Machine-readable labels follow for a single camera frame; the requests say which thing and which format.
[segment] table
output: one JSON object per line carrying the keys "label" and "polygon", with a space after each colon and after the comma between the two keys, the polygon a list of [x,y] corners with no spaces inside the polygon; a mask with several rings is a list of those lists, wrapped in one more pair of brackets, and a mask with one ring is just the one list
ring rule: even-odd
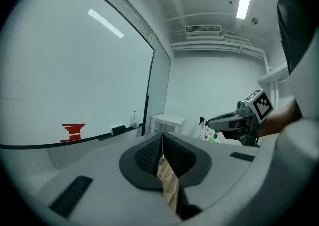
{"label": "table", "polygon": [[152,126],[151,126],[151,134],[154,133],[155,122],[159,122],[162,124],[161,131],[164,132],[165,125],[170,125],[175,127],[175,133],[182,133],[183,123],[185,121],[184,116],[178,116],[173,114],[159,114],[152,116]]}

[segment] ceiling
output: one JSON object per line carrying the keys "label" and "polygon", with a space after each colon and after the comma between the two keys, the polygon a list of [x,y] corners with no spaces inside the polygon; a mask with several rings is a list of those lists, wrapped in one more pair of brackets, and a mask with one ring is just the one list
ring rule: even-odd
{"label": "ceiling", "polygon": [[[268,42],[278,31],[277,0],[250,0],[246,19],[237,19],[239,0],[159,0],[171,30],[171,42],[185,40],[185,26],[219,24],[254,46]],[[258,24],[252,25],[251,19]]]}

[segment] black slot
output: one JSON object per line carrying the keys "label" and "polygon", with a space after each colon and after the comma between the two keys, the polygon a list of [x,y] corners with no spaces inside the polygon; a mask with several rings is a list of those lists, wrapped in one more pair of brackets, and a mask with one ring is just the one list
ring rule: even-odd
{"label": "black slot", "polygon": [[78,176],[50,205],[50,208],[59,215],[68,217],[92,181],[92,178]]}
{"label": "black slot", "polygon": [[239,153],[239,152],[233,152],[230,156],[237,159],[241,159],[241,160],[247,160],[247,161],[253,161],[255,158],[255,156],[253,155],[248,155],[248,154]]}

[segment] ceiling light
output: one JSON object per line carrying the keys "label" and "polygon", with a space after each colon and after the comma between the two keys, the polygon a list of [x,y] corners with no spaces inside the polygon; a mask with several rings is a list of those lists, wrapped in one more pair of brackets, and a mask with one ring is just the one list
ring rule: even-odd
{"label": "ceiling light", "polygon": [[245,19],[250,0],[239,0],[237,18]]}
{"label": "ceiling light", "polygon": [[115,34],[118,38],[123,38],[124,35],[118,31],[114,26],[108,23],[104,18],[102,18],[98,13],[94,10],[89,10],[88,15],[95,18],[98,22],[100,22],[103,26],[105,26],[108,30],[110,30],[113,34]]}

